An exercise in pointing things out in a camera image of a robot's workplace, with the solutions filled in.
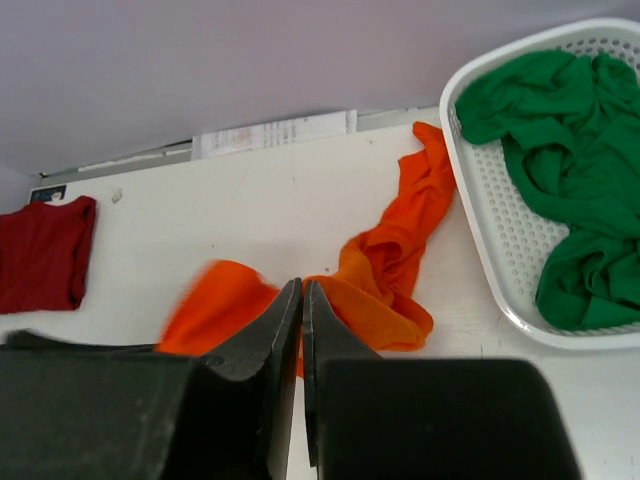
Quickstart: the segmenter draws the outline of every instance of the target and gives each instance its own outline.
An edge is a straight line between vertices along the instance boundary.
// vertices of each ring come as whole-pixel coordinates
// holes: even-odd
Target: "fabric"
[[[0,314],[76,310],[85,295],[96,201],[32,203],[0,216]]]
[[[413,132],[425,148],[400,159],[398,196],[379,224],[346,243],[334,275],[305,280],[318,280],[336,314],[374,349],[421,348],[433,328],[411,295],[427,237],[446,214],[455,181],[440,129],[418,122]],[[277,292],[249,267],[216,262],[169,319],[157,349],[201,355],[260,315]]]
[[[640,320],[639,93],[621,60],[541,51],[480,77],[456,103],[464,138],[502,139],[523,200],[570,228],[536,294],[556,327]]]

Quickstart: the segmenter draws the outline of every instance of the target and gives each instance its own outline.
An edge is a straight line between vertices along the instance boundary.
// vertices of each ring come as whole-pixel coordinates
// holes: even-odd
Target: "crumpled green fabric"
[[[625,62],[525,54],[476,79],[456,112],[463,137],[502,140],[507,171],[537,214],[570,233],[544,266],[536,304],[552,325],[640,320],[640,89]]]

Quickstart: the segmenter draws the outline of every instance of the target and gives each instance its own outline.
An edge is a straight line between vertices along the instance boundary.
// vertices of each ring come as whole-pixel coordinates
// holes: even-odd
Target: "basket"
[[[532,338],[568,349],[640,346],[640,322],[622,327],[564,331],[548,324],[534,297],[542,267],[568,234],[565,225],[533,213],[504,164],[500,141],[472,145],[460,135],[455,102],[474,79],[526,52],[562,49],[595,56],[608,52],[640,76],[640,24],[618,19],[577,22],[518,40],[462,67],[447,83],[440,119],[453,171],[482,266],[505,316]]]

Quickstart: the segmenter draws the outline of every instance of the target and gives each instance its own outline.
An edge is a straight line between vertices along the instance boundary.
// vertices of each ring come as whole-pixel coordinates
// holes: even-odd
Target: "gray wall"
[[[0,165],[54,172],[212,129],[437,103],[466,61],[637,0],[0,0]]]
[[[35,178],[0,167],[0,215],[22,208],[29,198],[29,190],[35,186]]]

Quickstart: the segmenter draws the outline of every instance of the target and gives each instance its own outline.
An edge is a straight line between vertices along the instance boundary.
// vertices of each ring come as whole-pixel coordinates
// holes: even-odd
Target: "white table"
[[[396,160],[419,147],[402,126],[71,183],[67,199],[100,204],[84,303],[4,317],[2,329],[153,342],[211,258],[246,263],[277,285],[333,271],[342,244],[395,196]],[[435,329],[422,351],[404,355],[530,360],[551,385],[585,478],[640,478],[639,352],[561,351],[517,331],[493,301],[457,197],[429,241],[414,297]],[[288,477],[312,479],[300,381],[296,393]]]

